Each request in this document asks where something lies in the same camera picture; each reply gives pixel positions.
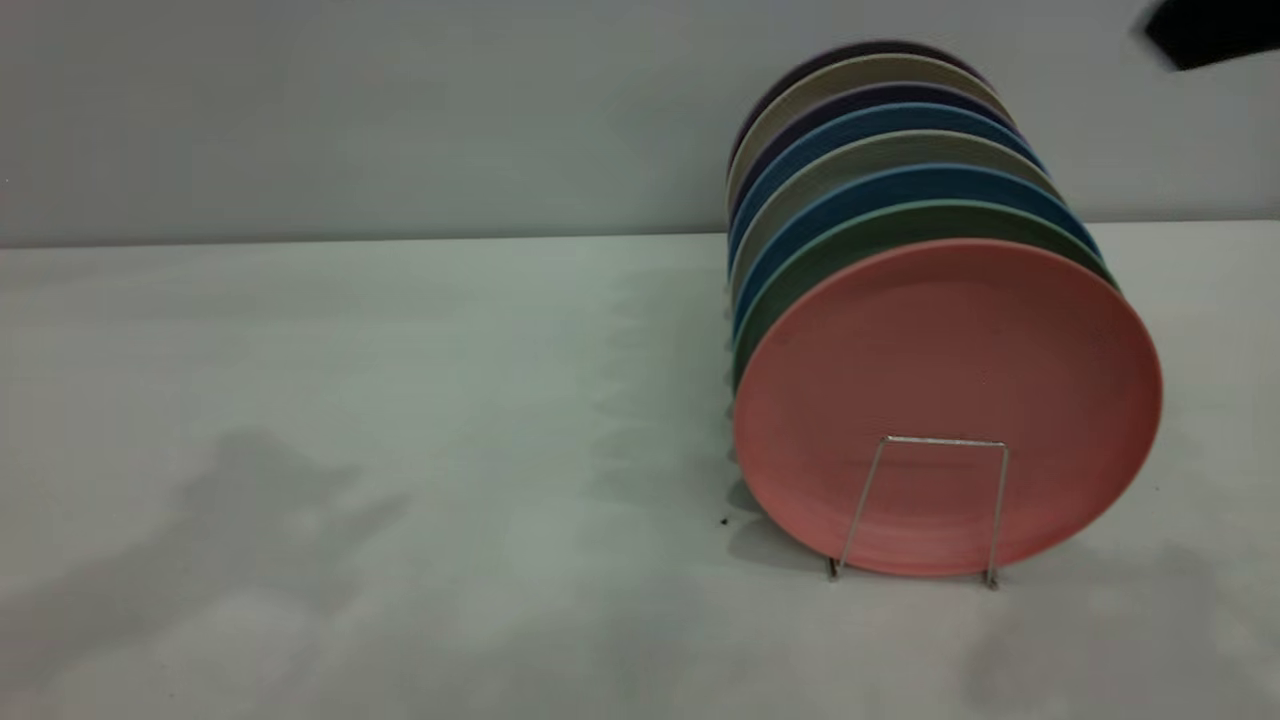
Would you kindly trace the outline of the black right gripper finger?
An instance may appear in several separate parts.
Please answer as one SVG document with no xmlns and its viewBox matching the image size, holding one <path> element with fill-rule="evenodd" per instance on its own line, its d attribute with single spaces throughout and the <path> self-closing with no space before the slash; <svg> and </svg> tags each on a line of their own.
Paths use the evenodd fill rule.
<svg viewBox="0 0 1280 720">
<path fill-rule="evenodd" d="M 1277 1 L 1160 1 L 1144 37 L 1175 70 L 1194 70 L 1279 49 Z"/>
</svg>

